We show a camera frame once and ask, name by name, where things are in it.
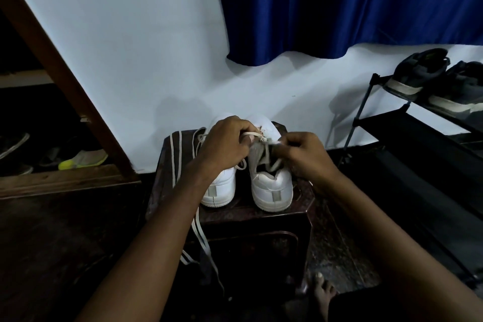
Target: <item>white wall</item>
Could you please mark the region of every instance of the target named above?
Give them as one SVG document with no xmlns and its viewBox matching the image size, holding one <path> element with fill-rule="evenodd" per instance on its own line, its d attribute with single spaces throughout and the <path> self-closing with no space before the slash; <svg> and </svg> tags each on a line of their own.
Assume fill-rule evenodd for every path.
<svg viewBox="0 0 483 322">
<path fill-rule="evenodd" d="M 289 130 L 343 145 L 373 72 L 389 75 L 430 46 L 358 45 L 337 60 L 286 53 L 261 67 L 226 60 L 219 0 L 26 0 L 138 172 L 155 170 L 164 137 L 207 125 L 220 112 L 262 112 Z M 483 48 L 448 46 L 453 63 Z M 376 91 L 365 115 L 399 107 Z M 417 107 L 445 134 L 462 132 Z M 356 132 L 352 144 L 372 138 Z"/>
</svg>

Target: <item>dark wooden stool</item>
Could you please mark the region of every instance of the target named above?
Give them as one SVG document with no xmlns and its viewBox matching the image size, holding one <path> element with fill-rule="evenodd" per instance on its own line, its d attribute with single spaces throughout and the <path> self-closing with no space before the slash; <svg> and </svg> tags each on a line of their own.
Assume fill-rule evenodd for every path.
<svg viewBox="0 0 483 322">
<path fill-rule="evenodd" d="M 281 133 L 287 132 L 284 126 L 274 124 Z M 194 132 L 182 131 L 182 170 L 193 157 Z M 179 132 L 172 136 L 177 173 Z M 269 213 L 253 202 L 248 170 L 237 171 L 233 201 L 216 209 L 200 206 L 200 222 L 225 287 L 225 298 L 230 297 L 233 302 L 278 302 L 293 298 L 303 284 L 315 196 L 309 182 L 293 177 L 293 184 L 291 206 L 282 212 Z M 167 137 L 156 169 L 147 219 L 171 191 L 171 146 Z M 170 299 L 176 299 L 174 295 L 179 293 L 184 303 L 195 299 L 205 305 L 214 299 L 222 300 L 216 275 L 192 231 L 184 249 L 200 260 L 200 266 L 180 264 Z"/>
</svg>

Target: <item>forearm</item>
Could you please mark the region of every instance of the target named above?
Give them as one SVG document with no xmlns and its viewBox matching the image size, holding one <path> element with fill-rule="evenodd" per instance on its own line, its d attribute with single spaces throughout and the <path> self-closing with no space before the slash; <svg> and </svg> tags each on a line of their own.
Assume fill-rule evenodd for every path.
<svg viewBox="0 0 483 322">
<path fill-rule="evenodd" d="M 194 160 L 101 283 L 77 321 L 159 320 L 212 171 Z"/>
<path fill-rule="evenodd" d="M 337 176 L 326 193 L 345 211 L 365 240 L 382 277 L 414 319 L 480 320 L 480 299 L 347 177 Z"/>
</svg>

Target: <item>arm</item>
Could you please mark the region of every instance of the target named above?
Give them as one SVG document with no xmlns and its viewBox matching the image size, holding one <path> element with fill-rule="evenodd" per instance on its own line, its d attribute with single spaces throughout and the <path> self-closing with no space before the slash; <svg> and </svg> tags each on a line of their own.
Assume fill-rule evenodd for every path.
<svg viewBox="0 0 483 322">
<path fill-rule="evenodd" d="M 288 133 L 281 141 L 275 154 L 343 208 L 383 280 L 412 319 L 482 320 L 483 301 L 344 176 L 315 134 Z"/>
<path fill-rule="evenodd" d="M 204 193 L 221 171 L 248 155 L 249 136 L 257 131 L 236 116 L 210 130 L 199 155 L 152 219 L 97 288 L 76 321 L 157 321 L 161 318 L 178 268 L 191 221 Z"/>
</svg>

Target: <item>black shoe rack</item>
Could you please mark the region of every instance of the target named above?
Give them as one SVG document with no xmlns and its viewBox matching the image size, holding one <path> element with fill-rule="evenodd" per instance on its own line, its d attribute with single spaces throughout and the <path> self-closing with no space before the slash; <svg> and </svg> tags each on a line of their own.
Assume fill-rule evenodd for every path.
<svg viewBox="0 0 483 322">
<path fill-rule="evenodd" d="M 353 121 L 340 168 L 421 246 L 470 288 L 483 279 L 483 158 L 407 113 L 418 104 L 483 140 L 483 112 L 456 117 L 408 100 L 400 109 L 360 119 L 375 85 L 390 76 L 372 76 Z M 356 127 L 381 143 L 351 156 L 347 147 Z"/>
</svg>

